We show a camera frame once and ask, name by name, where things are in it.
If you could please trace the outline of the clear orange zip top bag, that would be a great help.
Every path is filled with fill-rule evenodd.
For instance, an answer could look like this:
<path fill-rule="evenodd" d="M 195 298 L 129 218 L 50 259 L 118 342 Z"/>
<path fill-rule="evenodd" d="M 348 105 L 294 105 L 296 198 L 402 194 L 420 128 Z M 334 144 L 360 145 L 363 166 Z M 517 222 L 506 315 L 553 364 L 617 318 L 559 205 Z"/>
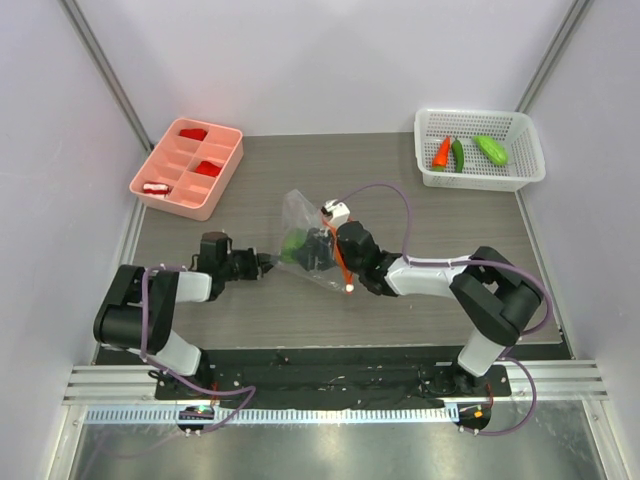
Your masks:
<path fill-rule="evenodd" d="M 316 207 L 299 190 L 288 192 L 282 206 L 278 266 L 327 289 L 351 294 L 353 274 L 336 245 L 338 228 L 350 220 L 349 207 L 338 199 Z"/>

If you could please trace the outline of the green fake pepper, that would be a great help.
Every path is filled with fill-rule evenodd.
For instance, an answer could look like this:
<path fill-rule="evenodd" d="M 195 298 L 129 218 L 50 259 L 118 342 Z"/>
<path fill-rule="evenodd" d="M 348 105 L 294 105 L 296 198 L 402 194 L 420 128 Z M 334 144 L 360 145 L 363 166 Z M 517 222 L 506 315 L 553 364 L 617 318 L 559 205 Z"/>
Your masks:
<path fill-rule="evenodd" d="M 305 229 L 293 228 L 289 230 L 282 241 L 280 250 L 280 260 L 282 263 L 295 264 L 294 254 L 306 242 L 307 231 Z"/>

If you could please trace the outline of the orange fake carrot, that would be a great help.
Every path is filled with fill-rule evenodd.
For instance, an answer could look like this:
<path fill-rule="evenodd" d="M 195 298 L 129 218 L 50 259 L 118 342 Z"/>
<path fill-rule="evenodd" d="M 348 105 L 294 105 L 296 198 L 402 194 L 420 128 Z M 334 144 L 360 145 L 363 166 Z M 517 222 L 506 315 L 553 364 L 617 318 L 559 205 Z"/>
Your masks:
<path fill-rule="evenodd" d="M 448 164 L 449 151 L 451 146 L 451 138 L 447 136 L 440 144 L 439 149 L 434 156 L 431 169 L 436 172 L 444 171 Z"/>

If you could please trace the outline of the dark green fake chili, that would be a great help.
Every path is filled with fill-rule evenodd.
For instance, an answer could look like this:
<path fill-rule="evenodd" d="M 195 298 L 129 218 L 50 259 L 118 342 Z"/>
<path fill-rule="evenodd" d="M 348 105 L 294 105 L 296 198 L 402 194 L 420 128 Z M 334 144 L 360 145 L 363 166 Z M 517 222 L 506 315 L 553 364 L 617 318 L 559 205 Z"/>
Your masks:
<path fill-rule="evenodd" d="M 451 143 L 451 151 L 455 162 L 455 172 L 462 173 L 465 164 L 465 154 L 463 145 L 459 139 L 455 138 Z"/>

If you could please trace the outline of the green fake pea pod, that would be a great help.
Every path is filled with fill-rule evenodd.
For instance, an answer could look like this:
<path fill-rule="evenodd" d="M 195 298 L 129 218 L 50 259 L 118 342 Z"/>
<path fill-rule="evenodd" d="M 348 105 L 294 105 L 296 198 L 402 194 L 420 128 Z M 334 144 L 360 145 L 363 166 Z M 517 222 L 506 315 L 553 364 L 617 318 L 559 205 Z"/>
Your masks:
<path fill-rule="evenodd" d="M 490 136 L 478 135 L 473 141 L 481 152 L 497 166 L 504 166 L 509 161 L 507 150 Z"/>

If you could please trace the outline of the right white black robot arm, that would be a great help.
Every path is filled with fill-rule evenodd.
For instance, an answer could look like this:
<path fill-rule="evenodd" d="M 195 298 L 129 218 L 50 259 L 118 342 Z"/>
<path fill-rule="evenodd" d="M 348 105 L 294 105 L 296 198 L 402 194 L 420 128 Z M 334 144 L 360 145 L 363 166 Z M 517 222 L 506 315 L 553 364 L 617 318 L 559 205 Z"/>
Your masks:
<path fill-rule="evenodd" d="M 357 221 L 332 229 L 311 228 L 287 256 L 309 273 L 341 270 L 345 289 L 358 279 L 378 296 L 451 298 L 474 326 L 450 372 L 446 394 L 472 395 L 488 381 L 487 372 L 504 352 L 529 332 L 527 326 L 547 292 L 539 281 L 495 249 L 480 247 L 468 257 L 429 260 L 383 250 Z"/>

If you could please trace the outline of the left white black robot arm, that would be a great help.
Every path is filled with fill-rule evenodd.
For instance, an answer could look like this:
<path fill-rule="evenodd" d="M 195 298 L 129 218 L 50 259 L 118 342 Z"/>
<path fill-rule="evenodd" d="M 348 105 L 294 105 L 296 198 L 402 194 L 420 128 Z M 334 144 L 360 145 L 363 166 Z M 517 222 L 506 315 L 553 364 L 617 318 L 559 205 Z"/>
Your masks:
<path fill-rule="evenodd" d="M 270 254 L 235 249 L 224 232 L 207 232 L 188 268 L 121 265 L 96 314 L 94 338 L 139 356 L 190 398 L 203 398 L 214 383 L 210 361 L 173 329 L 175 306 L 215 301 L 227 283 L 259 280 L 274 264 Z"/>

